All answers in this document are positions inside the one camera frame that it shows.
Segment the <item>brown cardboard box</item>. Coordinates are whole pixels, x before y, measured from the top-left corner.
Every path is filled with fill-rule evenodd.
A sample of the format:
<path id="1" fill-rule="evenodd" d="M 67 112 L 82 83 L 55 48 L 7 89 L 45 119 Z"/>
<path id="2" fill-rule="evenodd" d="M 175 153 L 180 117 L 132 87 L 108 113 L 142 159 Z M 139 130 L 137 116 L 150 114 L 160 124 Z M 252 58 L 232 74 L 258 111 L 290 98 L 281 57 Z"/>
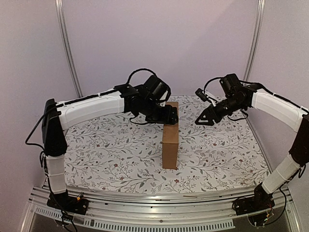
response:
<path id="1" fill-rule="evenodd" d="M 179 146 L 179 122 L 176 117 L 176 124 L 164 125 L 162 136 L 162 168 L 177 169 L 177 157 Z"/>

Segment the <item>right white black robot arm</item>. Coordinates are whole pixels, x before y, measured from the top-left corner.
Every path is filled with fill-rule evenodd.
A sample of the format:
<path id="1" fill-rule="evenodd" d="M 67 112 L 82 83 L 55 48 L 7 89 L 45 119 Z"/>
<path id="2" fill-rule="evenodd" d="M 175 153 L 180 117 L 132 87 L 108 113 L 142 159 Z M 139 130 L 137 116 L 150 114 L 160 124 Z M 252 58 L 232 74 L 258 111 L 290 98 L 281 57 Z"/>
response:
<path id="1" fill-rule="evenodd" d="M 309 163 L 309 110 L 272 92 L 263 84 L 240 80 L 236 74 L 215 77 L 195 94 L 210 105 L 197 117 L 195 124 L 213 126 L 236 111 L 254 109 L 279 121 L 295 134 L 286 157 L 258 184 L 253 196 L 232 203 L 237 215 L 274 207 L 273 193 L 301 175 Z"/>

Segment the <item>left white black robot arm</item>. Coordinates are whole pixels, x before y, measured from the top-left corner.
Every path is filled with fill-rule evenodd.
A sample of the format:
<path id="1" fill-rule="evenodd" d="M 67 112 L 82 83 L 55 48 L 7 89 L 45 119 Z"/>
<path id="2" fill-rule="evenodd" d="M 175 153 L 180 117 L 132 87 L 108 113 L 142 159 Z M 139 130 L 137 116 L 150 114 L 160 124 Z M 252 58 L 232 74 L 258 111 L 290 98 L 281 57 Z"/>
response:
<path id="1" fill-rule="evenodd" d="M 88 208 L 89 201 L 83 194 L 77 197 L 68 194 L 65 182 L 64 156 L 68 148 L 65 134 L 69 128 L 96 117 L 128 112 L 135 117 L 144 115 L 147 124 L 175 125 L 178 110 L 166 104 L 170 95 L 170 87 L 153 74 L 144 84 L 135 87 L 126 82 L 106 92 L 71 101 L 49 99 L 37 122 L 42 126 L 40 162 L 50 188 L 47 205 L 81 215 Z"/>

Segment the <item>small wooden stick on rail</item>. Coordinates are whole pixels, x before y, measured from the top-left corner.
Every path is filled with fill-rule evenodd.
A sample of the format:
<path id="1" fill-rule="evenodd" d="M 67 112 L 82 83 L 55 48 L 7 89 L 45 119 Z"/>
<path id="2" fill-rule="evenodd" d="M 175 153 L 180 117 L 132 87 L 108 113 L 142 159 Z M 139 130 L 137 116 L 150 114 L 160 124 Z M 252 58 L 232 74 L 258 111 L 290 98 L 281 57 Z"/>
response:
<path id="1" fill-rule="evenodd" d="M 194 195 L 183 195 L 183 197 L 187 197 L 187 198 L 197 198 L 197 196 L 194 196 Z"/>

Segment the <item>right aluminium corner post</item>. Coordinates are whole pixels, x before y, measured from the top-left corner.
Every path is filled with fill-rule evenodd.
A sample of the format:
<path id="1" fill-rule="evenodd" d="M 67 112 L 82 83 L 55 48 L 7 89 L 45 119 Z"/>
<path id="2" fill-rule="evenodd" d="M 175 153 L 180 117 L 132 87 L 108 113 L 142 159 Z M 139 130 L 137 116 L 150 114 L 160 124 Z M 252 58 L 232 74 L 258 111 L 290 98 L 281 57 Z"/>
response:
<path id="1" fill-rule="evenodd" d="M 254 25 L 254 30 L 253 30 L 253 38 L 252 38 L 252 43 L 251 43 L 251 48 L 244 72 L 244 81 L 249 81 L 250 74 L 253 68 L 253 63 L 254 63 L 254 58 L 256 55 L 256 51 L 258 48 L 258 41 L 261 33 L 261 28 L 263 24 L 263 17 L 264 17 L 264 11 L 265 11 L 265 0 L 258 0 L 257 2 L 257 11 L 256 11 L 256 18 L 255 18 L 255 25 Z"/>

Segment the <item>aluminium front rail frame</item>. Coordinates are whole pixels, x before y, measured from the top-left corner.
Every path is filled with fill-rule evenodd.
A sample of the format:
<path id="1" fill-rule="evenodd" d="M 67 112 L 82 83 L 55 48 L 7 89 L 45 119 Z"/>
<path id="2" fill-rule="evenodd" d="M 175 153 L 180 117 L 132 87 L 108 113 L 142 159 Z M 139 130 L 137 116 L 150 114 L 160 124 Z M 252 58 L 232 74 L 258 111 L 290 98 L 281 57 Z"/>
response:
<path id="1" fill-rule="evenodd" d="M 288 188 L 273 195 L 275 207 L 265 226 L 253 226 L 249 215 L 237 215 L 235 199 L 253 188 L 181 193 L 137 194 L 84 190 L 89 200 L 85 215 L 74 215 L 80 232 L 300 232 L 299 217 Z M 194 195 L 187 198 L 183 195 Z"/>

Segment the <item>white floral table cloth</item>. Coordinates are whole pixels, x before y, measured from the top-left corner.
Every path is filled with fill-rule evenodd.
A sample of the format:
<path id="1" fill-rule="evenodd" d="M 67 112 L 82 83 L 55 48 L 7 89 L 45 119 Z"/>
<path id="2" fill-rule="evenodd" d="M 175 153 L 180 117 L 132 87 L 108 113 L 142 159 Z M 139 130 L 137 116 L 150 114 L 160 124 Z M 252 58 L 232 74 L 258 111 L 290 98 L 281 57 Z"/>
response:
<path id="1" fill-rule="evenodd" d="M 256 186 L 269 169 L 256 139 L 235 112 L 213 126 L 196 125 L 208 106 L 194 96 L 174 96 L 179 104 L 177 167 L 162 167 L 163 126 L 145 125 L 131 114 L 97 117 L 69 129 L 64 169 L 52 191 L 68 186 L 126 193 L 195 193 Z"/>

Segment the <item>aluminium corner post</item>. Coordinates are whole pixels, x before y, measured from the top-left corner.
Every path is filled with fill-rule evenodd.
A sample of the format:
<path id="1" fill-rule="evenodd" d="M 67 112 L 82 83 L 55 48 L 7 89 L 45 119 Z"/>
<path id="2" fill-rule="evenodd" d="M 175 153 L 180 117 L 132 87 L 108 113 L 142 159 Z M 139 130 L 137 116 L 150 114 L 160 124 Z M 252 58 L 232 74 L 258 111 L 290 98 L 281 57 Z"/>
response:
<path id="1" fill-rule="evenodd" d="M 73 54 L 72 54 L 71 47 L 70 47 L 70 40 L 69 40 L 69 35 L 68 35 L 67 25 L 66 25 L 66 20 L 65 20 L 63 1 L 55 0 L 55 5 L 56 5 L 56 14 L 57 14 L 58 23 L 59 23 L 61 39 L 63 42 L 64 52 L 65 52 L 65 56 L 67 59 L 71 79 L 72 79 L 73 86 L 77 94 L 77 97 L 80 98 L 83 96 L 83 93 L 82 93 L 82 89 L 81 89 L 80 82 L 78 79 L 78 75 L 77 75 L 77 71 L 76 71 L 75 63 L 73 59 Z"/>
<path id="2" fill-rule="evenodd" d="M 250 74 L 253 68 L 253 63 L 254 63 L 254 58 L 256 55 L 256 51 L 258 48 L 258 41 L 261 33 L 261 28 L 263 24 L 263 17 L 264 17 L 264 11 L 265 11 L 265 0 L 258 0 L 257 2 L 257 11 L 256 11 L 256 18 L 255 18 L 255 25 L 254 25 L 254 30 L 253 30 L 253 38 L 252 38 L 252 43 L 251 43 L 251 48 L 244 72 L 244 81 L 249 81 Z"/>

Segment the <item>left aluminium corner post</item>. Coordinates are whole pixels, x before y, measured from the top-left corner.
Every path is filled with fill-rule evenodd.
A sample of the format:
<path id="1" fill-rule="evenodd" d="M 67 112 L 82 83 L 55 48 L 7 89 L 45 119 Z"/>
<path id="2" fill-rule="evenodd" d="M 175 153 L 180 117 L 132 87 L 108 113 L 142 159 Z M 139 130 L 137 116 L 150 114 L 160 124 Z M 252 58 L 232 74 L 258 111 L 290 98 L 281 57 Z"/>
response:
<path id="1" fill-rule="evenodd" d="M 55 0 L 55 5 L 56 5 L 56 14 L 57 14 L 58 23 L 59 23 L 61 39 L 63 42 L 64 52 L 65 52 L 65 56 L 67 59 L 71 79 L 72 79 L 73 86 L 77 94 L 77 97 L 80 98 L 83 96 L 83 93 L 82 93 L 82 89 L 81 89 L 80 82 L 78 79 L 78 75 L 77 75 L 77 71 L 76 71 L 75 63 L 73 59 L 73 54 L 72 54 L 71 47 L 70 47 L 70 40 L 69 40 L 69 35 L 68 35 L 67 25 L 66 25 L 66 20 L 65 20 L 63 1 Z"/>

